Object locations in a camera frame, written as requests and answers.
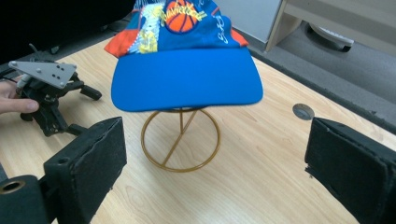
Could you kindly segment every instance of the cap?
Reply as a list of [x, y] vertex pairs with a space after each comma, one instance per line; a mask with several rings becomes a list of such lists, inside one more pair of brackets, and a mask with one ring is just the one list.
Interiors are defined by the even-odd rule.
[[255, 104], [263, 90], [247, 45], [212, 0], [135, 7], [105, 46], [119, 58], [113, 104], [130, 112]]

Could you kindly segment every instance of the gold wire stand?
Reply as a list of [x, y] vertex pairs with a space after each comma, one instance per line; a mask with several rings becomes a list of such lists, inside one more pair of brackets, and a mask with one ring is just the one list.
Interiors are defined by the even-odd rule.
[[[199, 165], [193, 166], [191, 168], [172, 168], [166, 165], [166, 163], [168, 163], [169, 159], [171, 158], [172, 154], [174, 153], [178, 143], [180, 142], [181, 138], [183, 137], [184, 133], [187, 131], [187, 129], [189, 128], [193, 118], [195, 117], [196, 113], [198, 111], [201, 111], [202, 113], [204, 113], [205, 115], [207, 115], [213, 122], [213, 125], [216, 128], [216, 132], [218, 135], [217, 138], [217, 143], [216, 143], [216, 147], [215, 150], [212, 152], [212, 154], [210, 155], [210, 157], [208, 159], [206, 159], [206, 161], [202, 162]], [[146, 129], [149, 126], [150, 122], [161, 112], [160, 111], [156, 111], [154, 112], [150, 117], [148, 117], [148, 119], [146, 120], [144, 126], [143, 126], [143, 130], [142, 130], [142, 134], [141, 134], [141, 143], [142, 143], [142, 148], [143, 151], [146, 154], [146, 157], [152, 162], [154, 163], [156, 166], [160, 167], [161, 169], [164, 169], [166, 171], [171, 171], [171, 172], [176, 172], [176, 173], [186, 173], [186, 172], [190, 172], [190, 171], [194, 171], [197, 170], [205, 165], [207, 165], [210, 161], [212, 161], [212, 159], [216, 156], [216, 154], [219, 151], [219, 146], [220, 146], [220, 129], [219, 129], [219, 125], [216, 123], [215, 119], [205, 110], [203, 109], [176, 109], [176, 110], [169, 110], [169, 111], [164, 111], [164, 112], [168, 112], [168, 113], [179, 113], [179, 119], [180, 119], [180, 134], [176, 140], [176, 142], [173, 144], [171, 150], [169, 151], [169, 153], [167, 154], [166, 158], [162, 161], [159, 162], [157, 160], [155, 160], [148, 152], [148, 150], [146, 149], [146, 143], [145, 143], [145, 135], [146, 135]], [[184, 125], [184, 121], [183, 121], [183, 113], [186, 112], [192, 112], [192, 115], [190, 116], [189, 120], [187, 121], [186, 125]]]

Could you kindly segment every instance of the cap stand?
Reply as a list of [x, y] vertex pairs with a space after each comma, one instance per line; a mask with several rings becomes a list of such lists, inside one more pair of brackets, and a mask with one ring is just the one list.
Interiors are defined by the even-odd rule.
[[[143, 148], [143, 151], [144, 151], [146, 157], [152, 163], [154, 163], [156, 166], [160, 167], [161, 169], [164, 169], [166, 171], [176, 172], [176, 173], [186, 173], [186, 172], [195, 171], [195, 170], [207, 165], [210, 161], [212, 161], [212, 159], [218, 153], [219, 145], [220, 145], [220, 130], [219, 130], [219, 125], [216, 123], [215, 119], [208, 112], [206, 112], [205, 110], [203, 110], [201, 108], [180, 108], [180, 109], [168, 110], [168, 111], [163, 111], [163, 112], [165, 112], [165, 113], [178, 113], [179, 114], [179, 124], [180, 124], [179, 136], [178, 136], [177, 140], [175, 141], [175, 143], [172, 145], [170, 151], [168, 152], [168, 154], [166, 155], [166, 157], [165, 157], [165, 159], [163, 161], [155, 159], [149, 153], [148, 149], [146, 148], [146, 141], [145, 141], [145, 139], [146, 139], [146, 130], [147, 130], [148, 126], [154, 120], [154, 118], [161, 113], [160, 111], [154, 112], [146, 120], [146, 122], [145, 122], [145, 124], [143, 126], [143, 129], [142, 129], [142, 133], [141, 133], [142, 148]], [[188, 119], [186, 124], [184, 124], [184, 114], [185, 113], [189, 113], [189, 112], [192, 112], [192, 115], [190, 116], [190, 118]], [[211, 155], [205, 161], [203, 161], [202, 163], [200, 163], [198, 165], [192, 165], [191, 167], [188, 167], [188, 168], [175, 168], [175, 167], [171, 167], [171, 166], [167, 165], [167, 163], [169, 162], [170, 158], [173, 156], [173, 154], [174, 154], [174, 152], [175, 152], [180, 140], [182, 139], [182, 137], [185, 135], [186, 131], [190, 127], [191, 122], [195, 118], [195, 115], [197, 114], [197, 112], [201, 112], [204, 115], [206, 115], [212, 121], [212, 124], [214, 125], [214, 127], [216, 129], [217, 142], [216, 142], [215, 149], [213, 150]]]

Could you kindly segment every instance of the black object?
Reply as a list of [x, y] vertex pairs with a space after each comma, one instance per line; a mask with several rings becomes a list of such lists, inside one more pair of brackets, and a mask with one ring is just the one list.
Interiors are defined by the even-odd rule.
[[44, 163], [0, 182], [0, 223], [89, 223], [126, 164], [122, 119], [98, 122]]
[[98, 31], [132, 11], [134, 0], [0, 1], [0, 64]]
[[71, 124], [69, 126], [58, 109], [59, 98], [75, 90], [80, 90], [81, 94], [95, 101], [102, 97], [101, 92], [85, 85], [84, 82], [78, 78], [77, 72], [70, 77], [69, 82], [65, 84], [63, 89], [58, 89], [39, 79], [31, 78], [21, 90], [20, 95], [21, 98], [36, 100], [39, 103], [39, 109], [34, 113], [21, 114], [21, 118], [26, 121], [35, 119], [46, 136], [51, 136], [56, 133], [79, 135], [85, 128], [77, 124]]
[[396, 223], [396, 152], [344, 124], [314, 118], [306, 171], [360, 223]]

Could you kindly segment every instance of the cap brim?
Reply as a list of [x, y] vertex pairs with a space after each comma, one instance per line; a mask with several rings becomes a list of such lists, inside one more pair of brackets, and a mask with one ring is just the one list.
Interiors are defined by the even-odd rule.
[[119, 58], [111, 98], [130, 112], [250, 105], [262, 82], [247, 48], [181, 49]]

